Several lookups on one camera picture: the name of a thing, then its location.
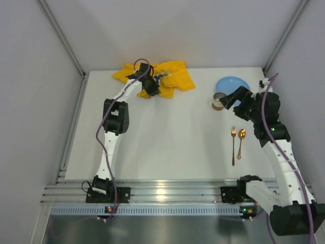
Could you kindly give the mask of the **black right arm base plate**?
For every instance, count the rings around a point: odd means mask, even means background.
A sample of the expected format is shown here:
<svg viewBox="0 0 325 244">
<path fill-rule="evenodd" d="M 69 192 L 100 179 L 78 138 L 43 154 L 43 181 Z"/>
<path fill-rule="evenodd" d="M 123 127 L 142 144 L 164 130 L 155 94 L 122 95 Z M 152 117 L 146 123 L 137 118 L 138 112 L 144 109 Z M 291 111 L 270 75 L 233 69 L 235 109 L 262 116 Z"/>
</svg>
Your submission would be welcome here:
<svg viewBox="0 0 325 244">
<path fill-rule="evenodd" d="M 220 194 L 222 203 L 255 203 L 255 200 L 249 197 L 244 189 L 239 187 L 220 187 Z"/>
</svg>

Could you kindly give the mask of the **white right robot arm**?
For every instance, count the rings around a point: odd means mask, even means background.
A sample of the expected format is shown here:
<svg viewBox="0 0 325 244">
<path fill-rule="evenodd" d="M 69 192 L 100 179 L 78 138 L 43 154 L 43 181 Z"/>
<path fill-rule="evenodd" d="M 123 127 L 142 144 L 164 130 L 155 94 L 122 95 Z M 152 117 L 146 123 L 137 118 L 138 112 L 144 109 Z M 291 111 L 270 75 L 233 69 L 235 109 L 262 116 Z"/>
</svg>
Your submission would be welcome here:
<svg viewBox="0 0 325 244">
<path fill-rule="evenodd" d="M 290 135 L 279 120 L 279 96 L 254 95 L 241 86 L 220 102 L 237 117 L 253 123 L 254 135 L 271 163 L 280 191 L 271 191 L 259 176 L 246 175 L 237 180 L 238 193 L 257 202 L 269 215 L 276 235 L 315 234 L 324 221 L 324 204 L 316 202 L 302 179 Z"/>
</svg>

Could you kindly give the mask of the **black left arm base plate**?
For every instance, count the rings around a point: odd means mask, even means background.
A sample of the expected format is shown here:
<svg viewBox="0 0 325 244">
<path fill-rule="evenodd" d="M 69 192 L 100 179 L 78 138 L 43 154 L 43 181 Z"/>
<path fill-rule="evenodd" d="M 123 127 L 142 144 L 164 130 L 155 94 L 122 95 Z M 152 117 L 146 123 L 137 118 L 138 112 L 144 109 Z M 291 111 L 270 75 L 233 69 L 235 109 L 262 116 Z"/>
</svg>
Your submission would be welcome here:
<svg viewBox="0 0 325 244">
<path fill-rule="evenodd" d="M 117 187 L 117 197 L 113 188 L 109 190 L 109 194 L 104 191 L 95 191 L 88 188 L 86 195 L 86 203 L 129 203 L 131 197 L 131 189 L 129 187 Z"/>
</svg>

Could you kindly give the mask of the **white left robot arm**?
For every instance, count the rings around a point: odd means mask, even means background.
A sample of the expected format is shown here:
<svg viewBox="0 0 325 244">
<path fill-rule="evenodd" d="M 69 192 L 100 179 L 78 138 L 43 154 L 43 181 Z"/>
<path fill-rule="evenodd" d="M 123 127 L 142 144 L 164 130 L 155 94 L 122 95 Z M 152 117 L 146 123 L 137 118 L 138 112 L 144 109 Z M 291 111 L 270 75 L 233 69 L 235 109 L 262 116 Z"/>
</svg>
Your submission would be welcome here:
<svg viewBox="0 0 325 244">
<path fill-rule="evenodd" d="M 113 98 L 105 100 L 103 119 L 95 134 L 96 140 L 103 148 L 103 156 L 91 189 L 109 197 L 117 195 L 111 166 L 122 136 L 129 128 L 127 100 L 142 91 L 149 96 L 159 94 L 159 84 L 153 77 L 153 66 L 144 58 L 136 62 L 140 62 L 140 67 L 134 68 L 134 72 L 127 76 L 127 82 L 121 91 Z"/>
</svg>

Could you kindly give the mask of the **steel cup with cork base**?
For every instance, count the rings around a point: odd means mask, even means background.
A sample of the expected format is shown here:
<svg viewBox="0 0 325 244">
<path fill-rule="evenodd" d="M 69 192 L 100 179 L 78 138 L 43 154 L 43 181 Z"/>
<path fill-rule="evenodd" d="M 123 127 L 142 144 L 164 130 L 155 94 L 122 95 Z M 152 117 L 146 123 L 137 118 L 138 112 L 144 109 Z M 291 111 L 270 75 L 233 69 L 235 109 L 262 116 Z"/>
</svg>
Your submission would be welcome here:
<svg viewBox="0 0 325 244">
<path fill-rule="evenodd" d="M 212 108 L 214 110 L 221 111 L 224 108 L 223 104 L 220 102 L 220 99 L 223 97 L 226 97 L 226 94 L 222 92 L 216 92 L 213 95 Z"/>
</svg>

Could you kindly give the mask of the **yellow Pikachu cloth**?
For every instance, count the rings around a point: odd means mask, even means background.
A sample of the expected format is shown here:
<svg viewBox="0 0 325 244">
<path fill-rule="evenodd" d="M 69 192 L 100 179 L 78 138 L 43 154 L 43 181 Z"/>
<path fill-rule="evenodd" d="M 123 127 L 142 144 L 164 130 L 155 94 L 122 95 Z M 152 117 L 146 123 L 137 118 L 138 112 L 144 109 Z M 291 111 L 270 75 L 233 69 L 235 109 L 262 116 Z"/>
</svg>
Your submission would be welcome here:
<svg viewBox="0 0 325 244">
<path fill-rule="evenodd" d="M 174 89 L 177 88 L 182 92 L 195 89 L 195 84 L 190 77 L 185 61 L 169 61 L 160 64 L 153 64 L 153 75 L 158 79 L 159 93 L 163 98 L 173 98 Z M 124 64 L 124 67 L 115 72 L 112 78 L 120 80 L 124 84 L 127 82 L 127 77 L 138 70 L 140 64 Z"/>
</svg>

